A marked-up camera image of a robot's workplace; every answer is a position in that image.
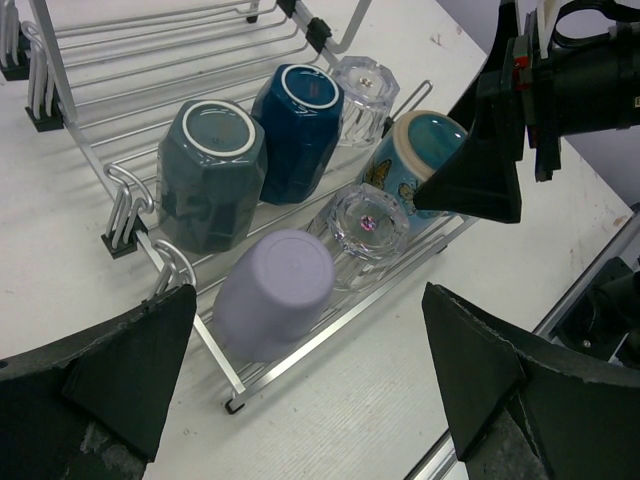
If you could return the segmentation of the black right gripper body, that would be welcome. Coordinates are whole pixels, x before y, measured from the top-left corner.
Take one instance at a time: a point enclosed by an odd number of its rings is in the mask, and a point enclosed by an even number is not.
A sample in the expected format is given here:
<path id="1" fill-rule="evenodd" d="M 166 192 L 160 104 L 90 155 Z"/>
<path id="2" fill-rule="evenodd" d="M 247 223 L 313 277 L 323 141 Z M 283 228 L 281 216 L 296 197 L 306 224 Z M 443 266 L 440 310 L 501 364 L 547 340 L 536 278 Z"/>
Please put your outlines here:
<path id="1" fill-rule="evenodd" d="M 603 33 L 571 37 L 561 20 L 597 12 Z M 563 137 L 626 130 L 639 123 L 639 11 L 616 1 L 568 1 L 549 19 L 530 13 L 507 36 L 504 122 L 520 160 L 536 152 L 535 177 L 549 181 L 561 167 Z"/>

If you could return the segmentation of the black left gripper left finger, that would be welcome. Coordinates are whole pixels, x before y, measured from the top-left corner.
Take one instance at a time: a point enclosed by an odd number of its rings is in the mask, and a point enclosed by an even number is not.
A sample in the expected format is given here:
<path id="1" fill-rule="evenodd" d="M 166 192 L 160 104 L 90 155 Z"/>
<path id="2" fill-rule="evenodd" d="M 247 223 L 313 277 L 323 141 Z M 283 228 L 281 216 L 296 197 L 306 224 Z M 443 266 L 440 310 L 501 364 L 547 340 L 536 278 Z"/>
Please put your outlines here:
<path id="1" fill-rule="evenodd" d="M 159 449 L 195 313 L 195 289 L 185 284 L 2 359 L 2 478 L 142 478 Z"/>

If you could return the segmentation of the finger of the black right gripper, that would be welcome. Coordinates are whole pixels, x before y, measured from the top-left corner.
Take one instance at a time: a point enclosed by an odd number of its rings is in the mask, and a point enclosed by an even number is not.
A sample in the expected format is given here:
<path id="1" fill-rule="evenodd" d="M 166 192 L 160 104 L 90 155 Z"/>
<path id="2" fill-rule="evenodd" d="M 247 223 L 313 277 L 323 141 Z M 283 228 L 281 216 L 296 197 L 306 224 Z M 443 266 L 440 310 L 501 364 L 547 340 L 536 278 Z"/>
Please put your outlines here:
<path id="1" fill-rule="evenodd" d="M 522 104 L 514 86 L 517 3 L 502 1 L 491 51 L 449 111 L 467 137 L 418 188 L 419 210 L 459 213 L 500 223 L 521 221 L 516 163 L 522 159 Z"/>

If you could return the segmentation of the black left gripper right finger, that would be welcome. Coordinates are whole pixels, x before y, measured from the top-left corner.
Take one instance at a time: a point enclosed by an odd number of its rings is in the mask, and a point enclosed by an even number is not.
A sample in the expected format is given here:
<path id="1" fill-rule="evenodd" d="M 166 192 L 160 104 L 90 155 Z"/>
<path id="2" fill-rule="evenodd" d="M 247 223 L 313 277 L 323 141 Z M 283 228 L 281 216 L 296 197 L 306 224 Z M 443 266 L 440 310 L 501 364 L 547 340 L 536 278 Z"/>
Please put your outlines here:
<path id="1" fill-rule="evenodd" d="M 636 479 L 639 373 L 552 344 L 429 283 L 422 310 L 471 479 Z"/>

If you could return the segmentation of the blue butterfly ceramic mug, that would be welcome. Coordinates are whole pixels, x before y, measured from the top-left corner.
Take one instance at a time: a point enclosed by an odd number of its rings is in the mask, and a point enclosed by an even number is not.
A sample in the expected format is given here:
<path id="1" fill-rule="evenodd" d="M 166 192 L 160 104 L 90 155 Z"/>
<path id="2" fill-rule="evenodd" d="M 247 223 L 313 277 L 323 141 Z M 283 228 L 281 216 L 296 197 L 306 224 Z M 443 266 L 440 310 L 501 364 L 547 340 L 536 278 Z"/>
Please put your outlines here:
<path id="1" fill-rule="evenodd" d="M 394 196 L 409 221 L 421 225 L 444 213 L 418 209 L 414 195 L 447 163 L 466 137 L 467 131 L 443 114 L 429 110 L 405 113 L 381 140 L 358 181 Z"/>

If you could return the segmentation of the clear faceted glass front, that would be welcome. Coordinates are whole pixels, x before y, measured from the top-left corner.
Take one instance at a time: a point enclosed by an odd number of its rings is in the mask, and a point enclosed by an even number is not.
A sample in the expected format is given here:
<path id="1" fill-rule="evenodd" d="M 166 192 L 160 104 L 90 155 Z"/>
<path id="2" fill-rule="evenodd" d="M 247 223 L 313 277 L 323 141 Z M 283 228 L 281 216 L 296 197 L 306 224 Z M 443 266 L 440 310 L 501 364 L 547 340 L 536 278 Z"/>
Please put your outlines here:
<path id="1" fill-rule="evenodd" d="M 366 183 L 339 189 L 306 231 L 334 262 L 337 291 L 361 292 L 378 283 L 406 250 L 409 220 L 396 199 Z"/>

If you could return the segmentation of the clear faceted glass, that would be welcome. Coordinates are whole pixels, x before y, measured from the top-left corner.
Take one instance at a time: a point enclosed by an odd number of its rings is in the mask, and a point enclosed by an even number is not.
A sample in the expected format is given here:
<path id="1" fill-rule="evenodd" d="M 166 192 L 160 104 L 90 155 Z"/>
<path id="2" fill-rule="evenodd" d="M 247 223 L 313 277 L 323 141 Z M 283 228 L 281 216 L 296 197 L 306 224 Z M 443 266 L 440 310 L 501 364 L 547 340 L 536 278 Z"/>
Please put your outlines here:
<path id="1" fill-rule="evenodd" d="M 345 56 L 331 77 L 344 91 L 339 145 L 364 148 L 377 143 L 400 91 L 392 71 L 368 56 Z"/>
<path id="2" fill-rule="evenodd" d="M 378 283 L 406 250 L 409 220 L 396 199 L 366 183 L 339 189 L 306 231 L 334 262 L 337 291 L 361 292 Z"/>

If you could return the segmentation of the dark blue faceted mug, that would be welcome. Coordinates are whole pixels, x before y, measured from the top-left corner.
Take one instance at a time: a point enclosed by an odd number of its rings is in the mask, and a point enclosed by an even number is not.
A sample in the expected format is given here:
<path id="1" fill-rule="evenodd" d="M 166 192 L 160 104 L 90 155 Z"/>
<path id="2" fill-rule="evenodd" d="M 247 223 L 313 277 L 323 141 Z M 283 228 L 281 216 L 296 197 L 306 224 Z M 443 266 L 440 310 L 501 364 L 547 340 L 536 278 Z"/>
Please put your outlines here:
<path id="1" fill-rule="evenodd" d="M 343 105 L 342 87 L 324 70 L 277 67 L 251 108 L 267 147 L 261 201 L 299 204 L 316 190 L 340 139 Z"/>

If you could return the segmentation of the lilac plastic cup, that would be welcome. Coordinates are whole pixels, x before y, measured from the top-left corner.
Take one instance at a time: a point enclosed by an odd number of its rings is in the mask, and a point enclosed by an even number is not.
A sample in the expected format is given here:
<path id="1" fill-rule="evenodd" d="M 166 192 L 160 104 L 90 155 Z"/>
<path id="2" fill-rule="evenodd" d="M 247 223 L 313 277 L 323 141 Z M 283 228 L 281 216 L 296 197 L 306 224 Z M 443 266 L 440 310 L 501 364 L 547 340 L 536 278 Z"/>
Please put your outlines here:
<path id="1" fill-rule="evenodd" d="M 334 281 L 334 260 L 319 239 L 297 229 L 270 233 L 223 282 L 213 304 L 213 334 L 239 360 L 279 360 L 320 319 Z"/>

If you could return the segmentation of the grey faceted ceramic mug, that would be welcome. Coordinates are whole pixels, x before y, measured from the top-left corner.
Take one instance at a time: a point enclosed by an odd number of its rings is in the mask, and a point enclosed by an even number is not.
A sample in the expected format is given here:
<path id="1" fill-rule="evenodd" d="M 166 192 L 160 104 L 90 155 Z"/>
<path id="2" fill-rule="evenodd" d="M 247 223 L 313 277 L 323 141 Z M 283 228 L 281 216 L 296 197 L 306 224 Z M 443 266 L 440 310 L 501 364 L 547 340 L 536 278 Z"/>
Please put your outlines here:
<path id="1" fill-rule="evenodd" d="M 248 234 L 266 170 L 264 129 L 240 105 L 184 103 L 158 145 L 161 231 L 195 255 L 231 250 Z"/>

